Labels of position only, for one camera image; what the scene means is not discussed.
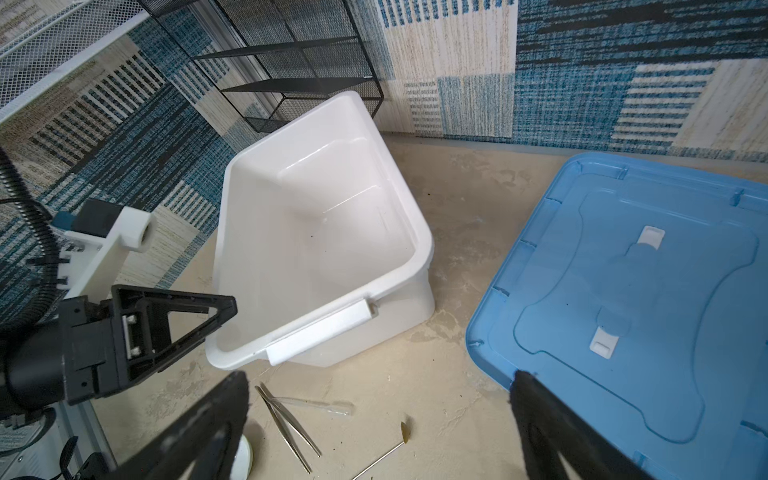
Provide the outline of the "metal tweezers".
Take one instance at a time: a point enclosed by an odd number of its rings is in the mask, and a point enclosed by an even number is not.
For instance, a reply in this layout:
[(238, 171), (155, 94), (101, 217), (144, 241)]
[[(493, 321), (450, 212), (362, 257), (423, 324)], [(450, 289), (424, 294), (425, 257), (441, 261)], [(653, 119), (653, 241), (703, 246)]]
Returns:
[(268, 390), (267, 386), (260, 382), (256, 387), (256, 391), (265, 403), (275, 425), (277, 426), (280, 435), (291, 450), (296, 459), (300, 462), (303, 469), (307, 474), (312, 473), (309, 462), (299, 449), (297, 442), (294, 438), (296, 434), (301, 440), (303, 440), (313, 451), (313, 453), (320, 458), (322, 452), (319, 449), (316, 442), (310, 437), (306, 429), (301, 425), (297, 418), (287, 409), (287, 407), (278, 400)]

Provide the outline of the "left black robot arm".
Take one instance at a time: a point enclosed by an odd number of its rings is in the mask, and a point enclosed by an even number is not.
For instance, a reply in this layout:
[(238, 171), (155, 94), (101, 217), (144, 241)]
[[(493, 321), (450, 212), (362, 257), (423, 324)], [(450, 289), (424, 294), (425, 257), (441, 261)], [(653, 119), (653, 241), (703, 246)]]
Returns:
[(226, 479), (243, 432), (248, 393), (238, 376), (207, 394), (123, 466), (89, 447), (67, 415), (135, 387), (192, 352), (232, 319), (233, 297), (129, 286), (118, 280), (130, 254), (157, 232), (153, 209), (184, 178), (179, 162), (88, 161), (74, 179), (33, 195), (15, 164), (1, 160), (3, 224), (18, 235), (1, 255), (1, 423), (33, 426), (8, 460), (29, 459), (64, 438), (51, 479)]

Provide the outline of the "white plastic bin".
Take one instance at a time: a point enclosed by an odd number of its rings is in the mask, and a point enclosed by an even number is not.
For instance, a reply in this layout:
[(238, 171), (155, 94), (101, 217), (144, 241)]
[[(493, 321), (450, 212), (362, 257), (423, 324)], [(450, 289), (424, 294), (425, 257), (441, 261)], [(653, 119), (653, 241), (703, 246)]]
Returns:
[(213, 285), (237, 315), (209, 363), (329, 367), (427, 321), (431, 230), (361, 97), (347, 91), (228, 164)]

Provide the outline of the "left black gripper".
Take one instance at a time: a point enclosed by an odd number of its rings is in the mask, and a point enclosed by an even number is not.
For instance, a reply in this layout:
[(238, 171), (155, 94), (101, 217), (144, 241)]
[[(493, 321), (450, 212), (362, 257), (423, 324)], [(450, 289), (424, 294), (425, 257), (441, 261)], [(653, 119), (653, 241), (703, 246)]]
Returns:
[(86, 296), (58, 308), (65, 400), (124, 392), (200, 346), (237, 314), (233, 296), (116, 285), (112, 300)]

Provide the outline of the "white porcelain dish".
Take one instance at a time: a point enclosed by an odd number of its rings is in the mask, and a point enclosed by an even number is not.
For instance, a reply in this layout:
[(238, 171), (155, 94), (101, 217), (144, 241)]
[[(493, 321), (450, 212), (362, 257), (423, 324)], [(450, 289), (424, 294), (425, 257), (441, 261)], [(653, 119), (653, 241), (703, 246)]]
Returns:
[(245, 435), (239, 440), (238, 448), (233, 460), (230, 480), (247, 480), (253, 466), (253, 449)]

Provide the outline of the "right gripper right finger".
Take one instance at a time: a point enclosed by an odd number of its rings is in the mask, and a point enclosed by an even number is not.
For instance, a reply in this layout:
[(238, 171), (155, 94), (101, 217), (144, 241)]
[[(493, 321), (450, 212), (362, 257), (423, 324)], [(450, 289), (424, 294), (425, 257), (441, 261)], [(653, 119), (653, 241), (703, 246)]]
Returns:
[(530, 479), (567, 479), (564, 462), (582, 479), (650, 477), (534, 375), (522, 370), (515, 372), (510, 406)]

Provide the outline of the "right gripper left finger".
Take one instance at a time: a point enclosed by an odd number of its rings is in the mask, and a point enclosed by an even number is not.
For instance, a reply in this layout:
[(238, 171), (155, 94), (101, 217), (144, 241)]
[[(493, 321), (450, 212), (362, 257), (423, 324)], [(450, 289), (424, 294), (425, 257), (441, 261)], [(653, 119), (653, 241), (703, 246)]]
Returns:
[(109, 479), (228, 479), (247, 418), (249, 383), (230, 373)]

